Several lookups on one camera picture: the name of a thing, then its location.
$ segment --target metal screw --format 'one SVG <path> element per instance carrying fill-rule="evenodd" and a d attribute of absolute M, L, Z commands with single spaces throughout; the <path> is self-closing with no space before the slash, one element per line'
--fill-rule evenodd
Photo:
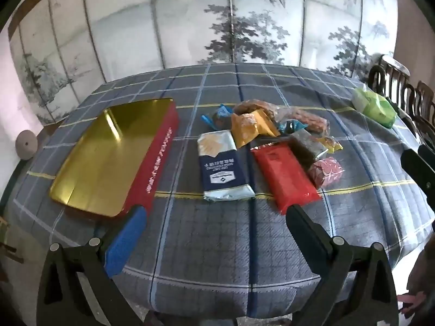
<path fill-rule="evenodd" d="M 91 246 L 97 246 L 97 245 L 99 245 L 99 243 L 100 243 L 100 239 L 99 238 L 92 238 L 90 241 L 89 241 L 89 245 L 91 245 Z"/>
<path fill-rule="evenodd" d="M 384 249 L 384 246 L 381 243 L 374 243 L 373 247 L 378 251 L 382 251 Z"/>
<path fill-rule="evenodd" d="M 50 251 L 56 251 L 59 248 L 58 243 L 53 243 L 50 245 Z"/>
<path fill-rule="evenodd" d="M 344 239 L 341 236 L 334 236 L 332 238 L 332 241 L 334 242 L 335 245 L 343 245 L 344 244 Z"/>

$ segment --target wall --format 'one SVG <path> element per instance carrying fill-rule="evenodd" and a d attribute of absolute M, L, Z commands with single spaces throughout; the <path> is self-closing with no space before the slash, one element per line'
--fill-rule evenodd
<path fill-rule="evenodd" d="M 394 51 L 397 0 L 232 3 L 25 0 L 9 36 L 32 109 L 53 123 L 102 82 L 204 62 L 301 65 L 364 77 L 373 53 Z"/>
<path fill-rule="evenodd" d="M 399 25 L 394 58 L 406 66 L 410 83 L 435 89 L 435 33 L 414 0 L 397 0 Z"/>
<path fill-rule="evenodd" d="M 38 134 L 42 125 L 30 108 L 15 71 L 7 28 L 0 32 L 0 197 L 18 164 L 15 139 L 23 130 Z"/>

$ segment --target pink wrapped candy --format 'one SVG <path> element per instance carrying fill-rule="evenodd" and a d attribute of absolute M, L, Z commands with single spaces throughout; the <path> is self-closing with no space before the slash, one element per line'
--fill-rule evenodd
<path fill-rule="evenodd" d="M 344 169 L 332 157 L 318 160 L 308 170 L 308 175 L 318 189 L 325 187 L 341 178 Z"/>

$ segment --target chair back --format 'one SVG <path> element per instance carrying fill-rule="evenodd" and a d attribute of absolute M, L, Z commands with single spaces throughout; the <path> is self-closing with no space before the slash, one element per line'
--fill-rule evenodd
<path fill-rule="evenodd" d="M 434 92 L 432 89 L 425 84 L 425 82 L 419 81 L 417 84 L 417 90 L 420 93 L 421 101 L 421 116 L 430 122 L 433 126 L 435 126 L 434 120 L 435 120 L 435 104 L 433 103 L 434 99 Z"/>
<path fill-rule="evenodd" d="M 422 116 L 423 96 L 420 82 L 418 85 L 419 87 L 417 88 L 414 88 L 410 84 L 407 86 L 409 89 L 408 114 L 412 119 L 420 138 L 429 148 L 435 151 L 435 126 L 433 122 L 435 115 L 432 115 L 431 122 L 429 122 L 429 119 L 425 119 Z"/>
<path fill-rule="evenodd" d="M 379 59 L 379 65 L 382 66 L 386 73 L 384 94 L 403 111 L 406 109 L 405 90 L 409 83 L 409 70 L 391 56 L 382 55 Z"/>
<path fill-rule="evenodd" d="M 386 73 L 382 66 L 373 65 L 368 73 L 367 86 L 375 93 L 385 96 Z"/>

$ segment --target pink wall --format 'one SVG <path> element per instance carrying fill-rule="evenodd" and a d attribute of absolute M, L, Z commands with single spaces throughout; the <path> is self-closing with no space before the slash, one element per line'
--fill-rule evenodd
<path fill-rule="evenodd" d="M 0 32 L 0 197 L 18 164 L 15 139 L 23 130 L 42 130 L 30 109 L 10 54 L 7 26 Z"/>
<path fill-rule="evenodd" d="M 435 33 L 414 0 L 397 0 L 399 23 L 394 58 L 409 69 L 413 86 L 435 89 Z"/>

